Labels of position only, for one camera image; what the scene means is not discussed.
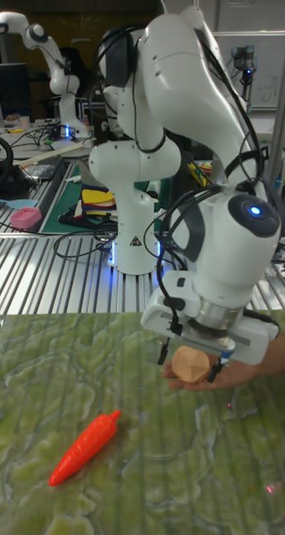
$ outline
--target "yellow cloth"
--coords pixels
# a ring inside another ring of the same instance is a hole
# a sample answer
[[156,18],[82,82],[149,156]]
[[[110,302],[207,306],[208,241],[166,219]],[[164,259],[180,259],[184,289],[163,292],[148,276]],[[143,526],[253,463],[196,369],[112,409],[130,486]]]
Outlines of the yellow cloth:
[[104,191],[83,190],[82,199],[84,204],[100,204],[101,202],[112,201],[114,197],[110,191],[104,193]]

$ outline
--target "wooden block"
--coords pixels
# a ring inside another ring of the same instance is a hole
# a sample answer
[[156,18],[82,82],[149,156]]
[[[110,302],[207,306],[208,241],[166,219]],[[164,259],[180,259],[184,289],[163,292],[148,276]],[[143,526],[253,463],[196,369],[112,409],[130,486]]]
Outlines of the wooden block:
[[175,352],[171,366],[182,381],[200,383],[209,375],[211,362],[203,351],[182,346]]

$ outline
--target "finger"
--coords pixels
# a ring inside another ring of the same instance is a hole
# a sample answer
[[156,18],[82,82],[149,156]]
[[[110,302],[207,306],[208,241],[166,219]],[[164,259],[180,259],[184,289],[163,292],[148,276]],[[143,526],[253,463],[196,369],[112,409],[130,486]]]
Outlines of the finger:
[[168,383],[168,388],[170,390],[178,390],[178,389],[182,389],[183,388],[183,385],[184,385],[184,382],[181,381],[180,379],[176,380],[176,381],[170,381]]
[[175,379],[176,374],[174,371],[172,371],[172,369],[168,369],[162,373],[162,377],[164,377],[164,379]]
[[208,383],[208,381],[205,380],[201,383],[184,383],[183,388],[184,390],[190,390],[193,392],[207,392],[208,390],[216,390],[218,385],[216,383]]
[[171,360],[167,360],[164,364],[164,370],[170,369],[172,366]]

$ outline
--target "desk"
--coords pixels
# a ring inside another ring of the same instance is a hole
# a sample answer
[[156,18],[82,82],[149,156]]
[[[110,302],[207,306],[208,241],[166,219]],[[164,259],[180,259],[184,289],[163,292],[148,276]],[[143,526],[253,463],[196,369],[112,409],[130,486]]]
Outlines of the desk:
[[[0,316],[0,535],[285,535],[285,375],[171,393],[158,342],[137,313]],[[116,409],[114,439],[50,488]]]
[[[17,126],[11,126],[10,128],[5,128],[5,130],[0,129],[0,137],[2,137],[9,145],[13,144],[13,155],[15,157],[15,163],[17,164],[20,160],[26,160],[27,158],[33,158],[40,155],[44,152],[51,152],[51,147],[47,145],[42,145],[39,149],[34,144],[33,140],[27,138],[24,134],[30,133],[37,128],[42,128],[47,126],[44,121],[36,121],[34,125],[31,125],[30,128],[26,129],[24,132],[18,132],[17,134],[9,134],[7,130],[13,130]],[[91,149],[82,149],[76,150],[75,152],[70,152],[68,155],[65,154],[64,158],[68,161],[76,161],[77,158],[83,158],[88,156]]]

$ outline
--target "white panel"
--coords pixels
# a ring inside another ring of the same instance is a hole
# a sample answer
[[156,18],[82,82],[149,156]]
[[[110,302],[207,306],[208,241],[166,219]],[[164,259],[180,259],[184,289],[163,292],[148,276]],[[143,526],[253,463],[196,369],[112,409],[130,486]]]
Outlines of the white panel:
[[219,32],[285,30],[285,0],[221,0]]
[[[255,109],[276,109],[279,97],[282,69],[285,56],[285,35],[237,35],[216,36],[225,63],[231,57],[232,47],[255,47],[254,58],[257,58],[257,72],[254,74],[252,86],[252,106]],[[232,63],[229,68],[232,74]],[[233,84],[238,93],[242,92],[239,74]]]

